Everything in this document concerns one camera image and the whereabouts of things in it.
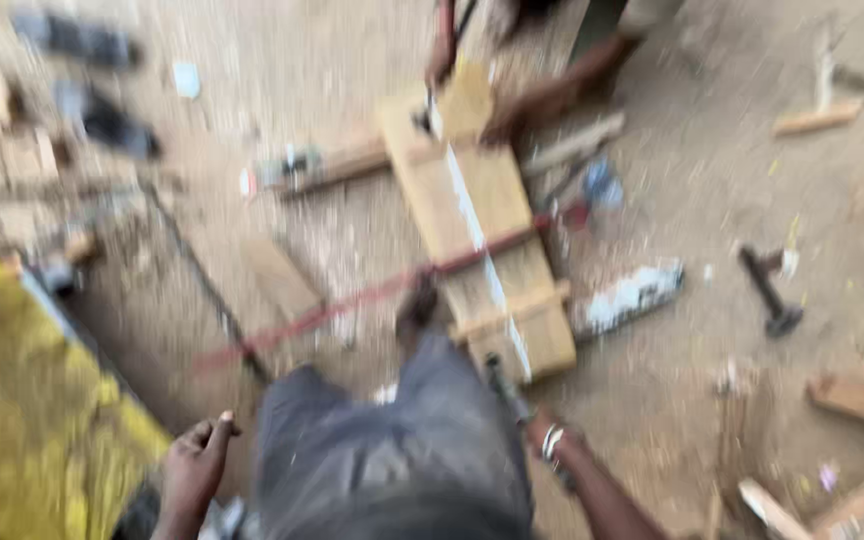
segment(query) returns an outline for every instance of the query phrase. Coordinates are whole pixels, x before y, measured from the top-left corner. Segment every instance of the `finger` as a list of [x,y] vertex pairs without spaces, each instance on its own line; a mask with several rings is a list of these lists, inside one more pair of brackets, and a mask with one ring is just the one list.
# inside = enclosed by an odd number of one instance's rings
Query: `finger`
[[206,443],[209,442],[212,435],[212,423],[209,420],[202,420],[192,426],[191,429],[185,432],[178,440],[183,444],[201,450],[206,448]]
[[222,412],[222,416],[219,417],[215,428],[212,429],[212,436],[208,439],[205,451],[214,455],[214,459],[216,460],[225,460],[226,450],[229,448],[229,439],[232,438],[233,433],[237,430],[238,428],[235,426],[235,413],[230,410]]

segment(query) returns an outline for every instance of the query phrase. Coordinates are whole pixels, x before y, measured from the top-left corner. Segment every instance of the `yellow fabric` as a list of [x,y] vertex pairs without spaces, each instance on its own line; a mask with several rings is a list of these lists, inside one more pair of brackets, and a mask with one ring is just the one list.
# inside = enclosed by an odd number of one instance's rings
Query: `yellow fabric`
[[109,538],[168,444],[0,264],[0,540]]

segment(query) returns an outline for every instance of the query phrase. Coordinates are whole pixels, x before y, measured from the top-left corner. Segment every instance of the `white paint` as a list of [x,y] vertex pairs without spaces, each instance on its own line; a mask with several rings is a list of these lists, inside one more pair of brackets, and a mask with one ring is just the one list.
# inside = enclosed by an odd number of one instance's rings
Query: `white paint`
[[[445,152],[445,162],[448,164],[448,171],[452,177],[452,190],[459,199],[459,213],[465,220],[465,227],[468,229],[469,238],[472,241],[472,246],[476,250],[481,250],[486,245],[486,235],[482,230],[482,224],[479,223],[479,217],[475,213],[473,199],[469,195],[469,189],[466,187],[466,179],[462,175],[462,169],[459,167],[459,160],[455,156],[455,150],[449,144]],[[502,289],[502,280],[498,277],[496,264],[490,254],[486,254],[482,261],[483,270],[488,282],[488,296],[492,302],[503,312],[508,304],[505,298],[505,291]],[[508,325],[506,325],[506,334],[511,339],[512,345],[515,347],[515,353],[519,361],[522,363],[522,370],[525,374],[525,381],[532,381],[532,366],[529,362],[529,351],[525,346],[525,341],[516,327],[516,321],[509,317]]]

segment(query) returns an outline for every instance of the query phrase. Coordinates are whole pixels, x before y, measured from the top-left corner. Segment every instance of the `red cord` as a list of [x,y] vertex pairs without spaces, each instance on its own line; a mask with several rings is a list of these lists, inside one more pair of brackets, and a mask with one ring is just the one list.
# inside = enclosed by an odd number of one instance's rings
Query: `red cord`
[[[573,206],[566,211],[566,218],[568,218],[569,215],[582,217],[584,216],[584,211],[584,206]],[[198,356],[193,361],[193,371],[196,375],[199,375],[238,360],[245,355],[247,351],[273,349],[279,345],[282,339],[292,338],[305,331],[317,328],[343,313],[351,312],[352,310],[366,304],[375,303],[401,291],[402,289],[406,289],[407,287],[410,287],[419,276],[424,276],[426,274],[450,274],[460,270],[470,264],[485,259],[485,257],[491,252],[502,251],[513,244],[527,239],[530,233],[536,230],[540,231],[545,229],[551,223],[551,215],[537,215],[534,217],[532,227],[508,232],[497,240],[488,242],[481,249],[472,249],[439,264],[424,264],[392,276],[378,285],[360,289],[340,300],[330,303],[329,305],[309,312],[289,325],[261,330],[256,335],[243,340],[241,347],[229,347]]]

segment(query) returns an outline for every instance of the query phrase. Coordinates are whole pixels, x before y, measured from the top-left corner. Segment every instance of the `hand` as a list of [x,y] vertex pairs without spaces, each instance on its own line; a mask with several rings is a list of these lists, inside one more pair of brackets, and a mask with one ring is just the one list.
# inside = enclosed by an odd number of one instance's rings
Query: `hand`
[[455,38],[451,35],[439,35],[432,47],[432,57],[425,68],[425,85],[429,89],[438,89],[452,75],[455,67]]
[[526,117],[517,105],[498,106],[479,136],[486,146],[498,146],[515,142],[525,129]]
[[240,434],[234,412],[227,410],[217,422],[196,423],[169,447],[159,525],[173,536],[198,534],[226,469],[229,440]]

